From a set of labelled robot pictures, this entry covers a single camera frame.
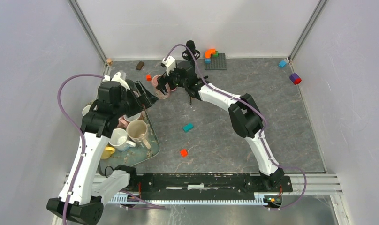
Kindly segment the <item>pink ghost pattern mug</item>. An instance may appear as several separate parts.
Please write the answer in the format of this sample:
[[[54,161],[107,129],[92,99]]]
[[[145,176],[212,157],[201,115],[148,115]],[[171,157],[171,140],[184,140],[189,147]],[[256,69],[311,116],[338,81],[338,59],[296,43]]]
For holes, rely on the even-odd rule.
[[[157,88],[157,86],[158,86],[158,79],[160,78],[160,77],[163,77],[163,79],[162,79],[162,81],[166,81],[167,83],[166,83],[166,85],[165,85],[165,87],[166,87],[166,90],[167,90],[167,94],[164,94],[161,90],[159,90],[158,88]],[[173,80],[172,80],[172,78],[168,78],[167,80],[166,79],[164,79],[164,75],[156,75],[156,76],[154,76],[153,78],[152,78],[152,80],[151,80],[151,85],[154,87],[154,91],[155,91],[155,96],[156,97],[158,97],[158,99],[166,99],[166,98],[168,98],[169,96],[170,96],[170,93],[172,92],[172,91],[176,91],[176,89],[177,89],[177,87],[175,86],[175,88],[173,89],[170,85],[173,85]]]

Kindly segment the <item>salmon flower mug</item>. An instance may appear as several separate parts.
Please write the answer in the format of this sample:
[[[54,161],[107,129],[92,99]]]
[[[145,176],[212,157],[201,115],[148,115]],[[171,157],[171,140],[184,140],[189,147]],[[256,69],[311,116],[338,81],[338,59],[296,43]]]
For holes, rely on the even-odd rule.
[[[142,120],[143,119],[143,113],[140,112],[140,113],[137,113],[133,116],[127,116],[127,115],[124,115],[123,116],[123,119],[128,122],[128,123],[131,123],[131,122],[134,122],[135,120]]]

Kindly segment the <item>pink octagonal mug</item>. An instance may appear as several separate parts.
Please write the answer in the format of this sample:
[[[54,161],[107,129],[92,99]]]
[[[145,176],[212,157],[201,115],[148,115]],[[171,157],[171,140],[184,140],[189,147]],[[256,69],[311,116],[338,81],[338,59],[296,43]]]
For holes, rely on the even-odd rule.
[[[117,128],[126,128],[128,126],[129,122],[127,122],[124,117],[120,117],[118,119],[118,125],[117,125]]]

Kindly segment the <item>blue white mug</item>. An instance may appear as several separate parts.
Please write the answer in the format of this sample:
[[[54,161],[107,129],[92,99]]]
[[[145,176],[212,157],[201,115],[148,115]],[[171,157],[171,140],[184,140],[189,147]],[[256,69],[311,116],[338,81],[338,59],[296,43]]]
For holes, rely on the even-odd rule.
[[[123,128],[113,130],[109,145],[118,151],[127,151],[136,147],[136,143],[130,140],[126,130]]]

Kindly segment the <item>small grey-blue mug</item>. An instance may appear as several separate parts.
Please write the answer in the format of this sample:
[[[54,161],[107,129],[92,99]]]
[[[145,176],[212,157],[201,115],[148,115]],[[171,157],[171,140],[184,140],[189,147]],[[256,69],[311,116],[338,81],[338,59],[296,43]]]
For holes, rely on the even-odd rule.
[[[85,116],[89,110],[90,110],[90,107],[91,105],[86,105],[83,109],[82,109],[82,115]]]

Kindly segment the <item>yellow mug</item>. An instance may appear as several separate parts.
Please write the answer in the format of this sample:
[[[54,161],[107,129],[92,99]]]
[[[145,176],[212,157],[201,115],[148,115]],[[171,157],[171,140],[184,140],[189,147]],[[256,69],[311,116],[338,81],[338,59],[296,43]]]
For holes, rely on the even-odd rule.
[[[114,153],[116,152],[116,149],[110,146],[105,147],[104,151],[101,154],[100,159],[106,160],[110,158]]]

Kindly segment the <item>tall seashell cream mug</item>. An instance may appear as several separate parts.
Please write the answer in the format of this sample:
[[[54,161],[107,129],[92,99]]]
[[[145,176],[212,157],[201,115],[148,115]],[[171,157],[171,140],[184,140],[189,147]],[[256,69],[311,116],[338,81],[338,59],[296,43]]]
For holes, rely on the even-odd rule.
[[[142,143],[147,149],[151,149],[149,142],[149,129],[143,120],[135,120],[128,124],[127,134],[135,143]]]

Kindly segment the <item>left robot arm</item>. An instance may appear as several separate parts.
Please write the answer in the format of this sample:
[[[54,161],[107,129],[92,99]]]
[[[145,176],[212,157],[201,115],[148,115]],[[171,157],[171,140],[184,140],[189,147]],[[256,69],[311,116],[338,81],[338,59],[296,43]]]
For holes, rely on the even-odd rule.
[[[134,190],[138,185],[136,170],[119,165],[96,188],[93,180],[102,153],[109,142],[118,119],[133,116],[151,107],[158,98],[140,81],[122,85],[117,81],[101,83],[98,98],[83,116],[79,128],[80,141],[68,179],[56,198],[48,200],[46,208],[68,221],[84,225],[99,222],[104,206],[120,190]]]

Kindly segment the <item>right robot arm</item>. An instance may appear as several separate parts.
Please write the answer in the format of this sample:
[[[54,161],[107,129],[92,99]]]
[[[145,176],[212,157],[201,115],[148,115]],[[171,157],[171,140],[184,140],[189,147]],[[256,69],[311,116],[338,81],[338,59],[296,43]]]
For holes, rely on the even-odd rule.
[[[228,112],[233,130],[246,140],[255,155],[262,177],[262,187],[267,191],[278,188],[284,171],[275,161],[265,139],[266,122],[253,97],[249,94],[235,95],[217,88],[205,76],[196,74],[194,62],[176,63],[175,60],[164,60],[161,66],[166,71],[158,78],[157,89],[166,94],[166,85],[172,90],[181,87],[190,97],[211,103]]]

